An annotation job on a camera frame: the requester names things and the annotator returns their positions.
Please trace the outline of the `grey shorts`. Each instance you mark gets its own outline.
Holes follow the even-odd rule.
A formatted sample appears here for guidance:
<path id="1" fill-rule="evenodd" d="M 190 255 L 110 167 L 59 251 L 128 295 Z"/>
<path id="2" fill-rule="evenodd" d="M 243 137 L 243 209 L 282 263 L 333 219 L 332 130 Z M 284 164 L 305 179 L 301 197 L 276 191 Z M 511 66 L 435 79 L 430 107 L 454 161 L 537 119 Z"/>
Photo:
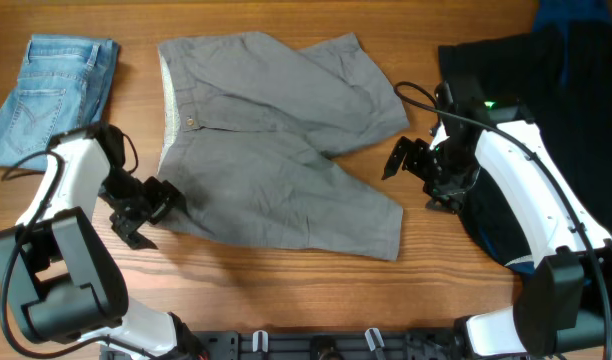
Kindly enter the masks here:
<path id="1" fill-rule="evenodd" d="M 402 207 L 336 163 L 408 126 L 354 34 L 300 50 L 262 32 L 183 37 L 158 55 L 158 177 L 186 200 L 163 228 L 229 245 L 397 258 Z"/>

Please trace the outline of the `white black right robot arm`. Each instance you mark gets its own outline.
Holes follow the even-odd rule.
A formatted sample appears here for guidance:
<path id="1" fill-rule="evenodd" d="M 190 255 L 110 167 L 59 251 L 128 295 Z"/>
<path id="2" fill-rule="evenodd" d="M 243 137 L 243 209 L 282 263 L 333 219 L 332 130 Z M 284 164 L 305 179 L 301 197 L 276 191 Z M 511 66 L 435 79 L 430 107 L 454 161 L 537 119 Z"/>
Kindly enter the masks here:
<path id="1" fill-rule="evenodd" d="M 527 241 L 534 273 L 508 308 L 459 319 L 432 335 L 450 359 L 561 357 L 612 349 L 612 237 L 585 209 L 550 158 L 527 106 L 489 98 L 471 77 L 440 83 L 424 109 L 432 141 L 401 138 L 384 168 L 407 171 L 441 208 L 463 214 L 489 176 Z"/>

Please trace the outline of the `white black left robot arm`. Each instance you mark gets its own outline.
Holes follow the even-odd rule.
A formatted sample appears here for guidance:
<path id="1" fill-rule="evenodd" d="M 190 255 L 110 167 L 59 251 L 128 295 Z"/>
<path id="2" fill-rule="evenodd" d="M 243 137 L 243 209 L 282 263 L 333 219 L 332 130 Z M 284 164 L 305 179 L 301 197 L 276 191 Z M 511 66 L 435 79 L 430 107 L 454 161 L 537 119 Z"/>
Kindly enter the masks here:
<path id="1" fill-rule="evenodd" d="M 155 311 L 128 295 L 122 273 L 92 225 L 97 200 L 113 210 L 111 229 L 131 249 L 152 249 L 140 234 L 184 195 L 170 182 L 140 181 L 125 169 L 119 128 L 93 124 L 54 135 L 40 155 L 48 167 L 27 211 L 0 231 L 0 327 L 10 347 L 28 358 L 17 325 L 34 344 L 62 344 L 54 359 L 89 344 L 127 359 L 206 359 L 209 354 L 173 313 Z"/>

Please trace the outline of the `folded blue denim jeans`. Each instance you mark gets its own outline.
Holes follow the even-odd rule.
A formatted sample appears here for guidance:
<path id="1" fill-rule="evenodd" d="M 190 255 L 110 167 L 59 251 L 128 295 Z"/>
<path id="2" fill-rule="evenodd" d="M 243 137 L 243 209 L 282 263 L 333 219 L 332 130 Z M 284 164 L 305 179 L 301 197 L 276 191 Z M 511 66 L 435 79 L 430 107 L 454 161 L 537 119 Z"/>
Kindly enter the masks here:
<path id="1" fill-rule="evenodd" d="M 32 36 L 0 108 L 0 167 L 45 149 L 56 134 L 100 121 L 118 54 L 112 39 Z"/>

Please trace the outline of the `black shirt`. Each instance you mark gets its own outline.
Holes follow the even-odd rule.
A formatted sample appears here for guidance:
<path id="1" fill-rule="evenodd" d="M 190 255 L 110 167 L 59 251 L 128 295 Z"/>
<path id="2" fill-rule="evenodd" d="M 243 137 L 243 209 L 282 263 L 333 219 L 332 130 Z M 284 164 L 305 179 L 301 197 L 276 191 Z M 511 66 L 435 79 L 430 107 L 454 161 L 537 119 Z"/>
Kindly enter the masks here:
<path id="1" fill-rule="evenodd" d="M 612 25 L 572 22 L 438 49 L 443 78 L 474 76 L 488 97 L 517 97 L 579 201 L 612 235 Z"/>

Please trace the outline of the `blue garment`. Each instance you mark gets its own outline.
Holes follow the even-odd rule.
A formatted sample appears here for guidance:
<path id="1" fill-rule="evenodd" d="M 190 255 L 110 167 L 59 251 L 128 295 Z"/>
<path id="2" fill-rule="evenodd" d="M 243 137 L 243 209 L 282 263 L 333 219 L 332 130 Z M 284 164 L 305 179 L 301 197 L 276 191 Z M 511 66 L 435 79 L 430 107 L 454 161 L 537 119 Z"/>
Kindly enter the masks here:
<path id="1" fill-rule="evenodd" d="M 532 31 L 555 25 L 563 34 L 571 22 L 602 22 L 612 24 L 607 0 L 539 0 Z"/>

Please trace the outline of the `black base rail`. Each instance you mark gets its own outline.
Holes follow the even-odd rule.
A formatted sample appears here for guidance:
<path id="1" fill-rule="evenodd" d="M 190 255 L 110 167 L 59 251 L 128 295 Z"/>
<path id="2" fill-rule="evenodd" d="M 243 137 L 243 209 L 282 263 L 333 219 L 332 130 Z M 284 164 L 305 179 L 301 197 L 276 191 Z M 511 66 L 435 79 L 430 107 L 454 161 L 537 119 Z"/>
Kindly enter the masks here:
<path id="1" fill-rule="evenodd" d="M 251 334 L 194 332 L 171 328 L 117 332 L 122 345 L 106 345 L 102 359 L 318 360 L 318 359 L 476 359 L 466 338 L 449 328 L 351 333 Z"/>

